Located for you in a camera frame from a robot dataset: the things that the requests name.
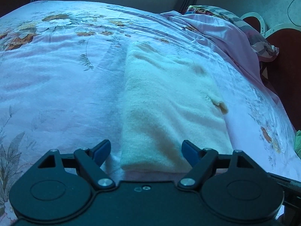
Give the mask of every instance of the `folded yellow towel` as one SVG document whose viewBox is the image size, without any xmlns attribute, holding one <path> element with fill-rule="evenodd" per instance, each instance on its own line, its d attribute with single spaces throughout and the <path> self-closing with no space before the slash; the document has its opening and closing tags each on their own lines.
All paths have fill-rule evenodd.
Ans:
<svg viewBox="0 0 301 226">
<path fill-rule="evenodd" d="M 181 154 L 190 140 L 232 154 L 223 113 L 227 107 L 213 79 L 197 63 L 136 42 L 125 64 L 121 167 L 124 170 L 188 172 Z"/>
<path fill-rule="evenodd" d="M 301 159 L 301 131 L 300 130 L 296 133 L 294 149 L 297 155 L 299 156 L 299 158 Z"/>
</svg>

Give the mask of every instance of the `green cloth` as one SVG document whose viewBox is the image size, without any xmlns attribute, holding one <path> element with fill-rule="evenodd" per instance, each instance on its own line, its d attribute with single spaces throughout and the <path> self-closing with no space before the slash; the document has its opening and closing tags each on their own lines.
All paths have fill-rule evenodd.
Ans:
<svg viewBox="0 0 301 226">
<path fill-rule="evenodd" d="M 296 133 L 296 138 L 295 138 L 295 146 L 294 146 L 295 152 L 301 159 L 301 131 L 299 130 Z"/>
</svg>

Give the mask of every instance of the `pillow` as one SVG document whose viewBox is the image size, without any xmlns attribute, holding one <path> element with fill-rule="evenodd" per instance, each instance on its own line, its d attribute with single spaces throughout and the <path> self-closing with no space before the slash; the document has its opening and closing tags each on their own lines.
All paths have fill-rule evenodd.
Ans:
<svg viewBox="0 0 301 226">
<path fill-rule="evenodd" d="M 257 30 L 227 10 L 213 6 L 189 6 L 185 14 L 192 13 L 219 17 L 234 24 L 246 34 L 251 48 L 256 52 L 258 59 L 261 62 L 271 62 L 279 54 L 279 48 L 269 44 Z"/>
</svg>

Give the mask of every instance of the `bed sheet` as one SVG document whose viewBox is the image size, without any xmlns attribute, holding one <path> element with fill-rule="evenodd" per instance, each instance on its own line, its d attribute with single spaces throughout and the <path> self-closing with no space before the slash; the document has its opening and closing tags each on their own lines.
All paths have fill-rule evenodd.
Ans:
<svg viewBox="0 0 301 226">
<path fill-rule="evenodd" d="M 233 148 L 267 172 L 301 181 L 291 123 L 279 100 L 254 80 L 257 68 L 249 64 L 255 61 L 241 57 L 250 46 L 236 52 L 232 38 L 240 38 L 239 29 L 209 17 L 38 1 L 0 18 L 0 225 L 16 219 L 8 198 L 12 184 L 49 149 L 72 153 L 109 139 L 112 152 L 102 169 L 116 182 L 182 176 L 120 169 L 124 65 L 135 41 L 206 68 L 229 108 Z"/>
</svg>

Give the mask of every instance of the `screw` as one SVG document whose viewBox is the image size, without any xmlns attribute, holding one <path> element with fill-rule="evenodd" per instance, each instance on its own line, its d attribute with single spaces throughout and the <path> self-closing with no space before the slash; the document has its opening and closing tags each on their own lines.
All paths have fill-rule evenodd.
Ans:
<svg viewBox="0 0 301 226">
<path fill-rule="evenodd" d="M 144 189 L 144 190 L 150 190 L 151 188 L 150 188 L 150 186 L 143 186 L 142 189 Z"/>
<path fill-rule="evenodd" d="M 195 180 L 192 178 L 183 178 L 180 183 L 184 186 L 191 186 L 195 184 Z"/>
<path fill-rule="evenodd" d="M 102 179 L 98 180 L 97 183 L 100 186 L 108 187 L 113 183 L 113 181 L 111 179 L 108 179 L 108 178 L 102 178 Z"/>
</svg>

